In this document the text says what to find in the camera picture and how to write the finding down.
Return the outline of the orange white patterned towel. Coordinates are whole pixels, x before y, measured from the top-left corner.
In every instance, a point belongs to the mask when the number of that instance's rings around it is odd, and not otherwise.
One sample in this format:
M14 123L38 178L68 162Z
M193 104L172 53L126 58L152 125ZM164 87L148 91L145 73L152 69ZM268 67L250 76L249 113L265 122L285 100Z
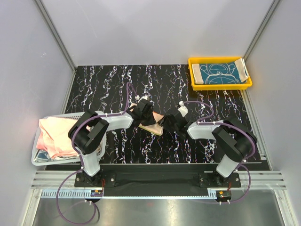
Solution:
M154 118L155 118L155 120L157 122L156 124L151 125L151 126L143 126L143 125L140 124L138 127L142 128L142 129L144 129L144 130L146 130L148 132L151 132L152 134L161 136L163 134L163 127L161 127L161 126L158 125L158 121L163 118L163 115L160 115L158 113L153 112L153 116L154 116Z

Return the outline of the teal beige Doraemon towel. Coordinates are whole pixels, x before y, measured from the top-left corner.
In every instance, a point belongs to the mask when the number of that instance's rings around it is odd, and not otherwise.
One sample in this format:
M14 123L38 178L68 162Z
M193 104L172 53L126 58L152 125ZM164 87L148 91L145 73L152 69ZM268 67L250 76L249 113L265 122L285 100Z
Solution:
M192 73L197 85L243 84L249 79L243 58L230 63L192 64Z

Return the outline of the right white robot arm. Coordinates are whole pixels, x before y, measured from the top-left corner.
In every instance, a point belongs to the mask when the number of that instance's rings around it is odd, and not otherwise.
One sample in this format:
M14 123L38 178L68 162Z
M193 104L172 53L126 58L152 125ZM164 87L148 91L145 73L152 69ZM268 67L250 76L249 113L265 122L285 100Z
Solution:
M224 156L216 167L214 182L225 186L230 175L244 160L254 155L257 138L235 118L213 122L189 122L181 113L165 115L158 122L164 130L175 132L182 138L215 140L222 148Z

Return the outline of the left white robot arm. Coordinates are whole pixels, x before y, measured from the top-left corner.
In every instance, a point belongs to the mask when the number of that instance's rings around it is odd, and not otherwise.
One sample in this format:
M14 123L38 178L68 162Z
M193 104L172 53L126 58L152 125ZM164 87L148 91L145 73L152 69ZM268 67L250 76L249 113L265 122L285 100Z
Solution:
M77 120L68 132L71 145L79 154L85 181L91 186L100 184L101 167L96 150L108 131L128 129L139 125L156 124L153 116L153 104L141 98L137 105L127 108L122 113L97 114L88 110Z

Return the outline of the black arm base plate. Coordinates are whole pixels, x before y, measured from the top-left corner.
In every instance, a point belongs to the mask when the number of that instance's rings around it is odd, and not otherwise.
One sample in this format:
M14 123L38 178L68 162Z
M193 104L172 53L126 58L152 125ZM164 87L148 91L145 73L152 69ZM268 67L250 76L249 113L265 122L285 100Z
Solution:
M240 188L238 173L221 176L216 164L104 164L95 176L76 174L76 187L184 184L201 188Z

